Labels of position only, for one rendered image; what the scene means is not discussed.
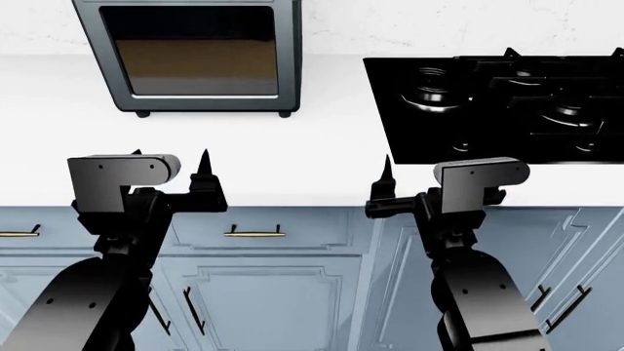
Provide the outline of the blue cabinet drawer front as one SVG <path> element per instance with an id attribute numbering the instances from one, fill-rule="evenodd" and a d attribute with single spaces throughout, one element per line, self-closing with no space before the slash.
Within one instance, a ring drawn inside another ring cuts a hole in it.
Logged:
<path id="1" fill-rule="evenodd" d="M 0 238 L 0 250 L 92 251 L 97 237 L 77 216 L 71 207 L 0 207 L 2 231 L 29 231 L 41 224 L 40 236 Z"/>
<path id="2" fill-rule="evenodd" d="M 351 211 L 341 207 L 231 207 L 225 213 L 181 213 L 173 228 L 182 245 L 203 250 L 327 250 L 351 245 Z M 223 233 L 273 231 L 284 237 L 237 238 Z"/>

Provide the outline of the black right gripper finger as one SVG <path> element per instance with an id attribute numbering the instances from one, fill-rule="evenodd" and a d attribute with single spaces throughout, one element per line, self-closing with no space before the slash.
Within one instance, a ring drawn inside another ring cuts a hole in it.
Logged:
<path id="1" fill-rule="evenodd" d="M 392 163 L 389 156 L 385 157 L 384 168 L 379 180 L 371 184 L 370 200 L 395 198 L 395 178 L 392 174 Z"/>

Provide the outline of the black gas cooktop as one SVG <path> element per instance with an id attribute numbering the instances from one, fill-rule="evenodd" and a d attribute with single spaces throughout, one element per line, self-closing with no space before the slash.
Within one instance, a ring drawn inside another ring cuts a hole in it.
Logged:
<path id="1" fill-rule="evenodd" d="M 366 58 L 364 67 L 387 142 L 398 165 L 512 157 L 532 165 L 624 164 L 624 49 L 606 56 L 499 56 Z M 456 72 L 470 85 L 472 101 L 443 112 L 420 110 L 400 94 L 406 78 L 422 67 Z M 554 97 L 584 96 L 602 121 L 597 128 L 570 128 L 539 116 Z M 472 142 L 471 152 L 451 146 Z M 576 142 L 594 142 L 592 153 Z"/>

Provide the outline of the blue cabinet door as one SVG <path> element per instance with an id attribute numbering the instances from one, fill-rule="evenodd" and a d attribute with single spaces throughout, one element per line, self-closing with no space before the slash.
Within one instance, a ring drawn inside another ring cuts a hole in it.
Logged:
<path id="1" fill-rule="evenodd" d="M 565 226 L 574 230 L 562 260 L 548 281 L 554 290 L 534 312 L 552 351 L 624 351 L 624 207 L 578 209 Z M 553 332 L 546 320 L 579 296 L 593 291 Z"/>
<path id="2" fill-rule="evenodd" d="M 0 349 L 6 338 L 56 275 L 84 259 L 82 256 L 0 257 Z M 133 332 L 136 351 L 179 351 L 173 331 L 164 330 L 153 312 L 147 312 Z"/>
<path id="3" fill-rule="evenodd" d="M 347 351 L 360 267 L 356 255 L 163 257 L 157 290 L 191 351 Z"/>
<path id="4" fill-rule="evenodd" d="M 490 207 L 475 248 L 504 265 L 531 306 L 540 296 L 537 286 L 554 290 L 548 276 L 574 241 L 575 231 L 565 226 L 577 213 L 576 208 Z"/>

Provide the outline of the round black gas burner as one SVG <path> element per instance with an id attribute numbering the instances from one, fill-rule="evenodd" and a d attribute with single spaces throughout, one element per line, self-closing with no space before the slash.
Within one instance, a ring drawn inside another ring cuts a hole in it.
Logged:
<path id="1" fill-rule="evenodd" d="M 540 107 L 539 116 L 570 128 L 597 128 L 600 113 L 584 96 L 553 97 Z"/>
<path id="2" fill-rule="evenodd" d="M 472 101 L 470 85 L 456 72 L 437 67 L 416 69 L 400 88 L 404 101 L 420 110 L 447 112 Z"/>

